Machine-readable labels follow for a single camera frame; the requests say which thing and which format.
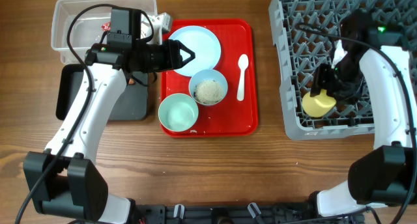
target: light blue bowl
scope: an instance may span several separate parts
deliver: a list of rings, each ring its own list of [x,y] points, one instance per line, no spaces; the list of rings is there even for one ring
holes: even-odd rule
[[[172,94],[162,101],[158,110],[162,126],[172,132],[190,129],[198,118],[198,106],[187,94]]]
[[[220,103],[227,94],[227,80],[226,78],[223,76],[222,73],[220,73],[217,70],[202,70],[198,73],[196,73],[193,77],[191,77],[190,83],[188,84],[188,90],[190,91],[190,96],[199,104],[201,105],[205,105],[205,106],[213,106],[214,104],[204,104],[199,102],[198,100],[195,99],[194,97],[194,93],[195,93],[195,88],[197,87],[198,84],[200,84],[203,81],[217,81],[223,88],[223,97],[222,99],[215,103],[218,104]]]

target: gray plastic basket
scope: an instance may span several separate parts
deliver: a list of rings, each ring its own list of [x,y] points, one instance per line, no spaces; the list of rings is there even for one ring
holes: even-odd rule
[[[321,63],[330,63],[327,51],[331,43],[325,37],[297,31],[294,25],[300,21],[315,23],[328,33],[340,34],[339,22],[357,8],[377,9],[373,17],[380,23],[404,25],[412,49],[417,49],[417,0],[272,0],[269,5],[272,39],[280,60],[285,133],[293,140],[374,132],[367,89],[357,104],[338,105],[321,119],[302,110],[302,97],[311,87],[314,69]],[[417,59],[410,72],[417,79]]]

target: white spoon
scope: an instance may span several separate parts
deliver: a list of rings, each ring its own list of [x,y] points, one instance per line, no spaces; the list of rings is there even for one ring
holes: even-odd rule
[[[237,88],[237,100],[243,101],[245,98],[245,70],[249,66],[248,56],[246,54],[241,55],[237,64],[240,68],[239,86]]]

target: red tray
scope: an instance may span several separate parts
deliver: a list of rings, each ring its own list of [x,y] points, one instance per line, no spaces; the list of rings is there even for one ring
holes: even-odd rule
[[[172,132],[161,125],[162,130],[172,137],[225,137],[241,136],[253,133],[258,127],[258,104],[256,97],[255,67],[253,65],[252,29],[248,23],[239,19],[224,20],[174,20],[172,30],[164,35],[168,39],[171,33],[189,25],[198,25],[212,31],[220,41],[222,56],[214,68],[221,72],[228,84],[226,97],[214,106],[198,104],[197,122],[185,132]],[[249,57],[249,67],[245,73],[245,98],[237,100],[237,87],[240,69],[239,57]],[[188,83],[190,77],[184,77],[175,71],[161,75],[161,101],[175,93],[190,95]]]

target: wooden tabletop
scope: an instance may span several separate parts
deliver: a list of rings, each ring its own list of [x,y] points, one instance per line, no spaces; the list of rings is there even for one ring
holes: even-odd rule
[[[0,0],[0,223],[14,222],[27,195],[27,152],[42,152],[61,125],[55,107],[63,64],[50,45],[56,1]],[[251,25],[259,127],[247,137],[172,139],[155,115],[159,85],[153,85],[144,121],[110,122],[104,130],[97,167],[110,192],[139,204],[303,201],[346,180],[352,162],[372,150],[373,135],[322,141],[286,136],[270,1],[157,0],[158,12],[175,19],[242,18]],[[397,208],[377,212],[388,223]],[[401,223],[415,220],[417,208],[410,207]],[[23,217],[23,223],[68,221],[37,214],[32,203]]]

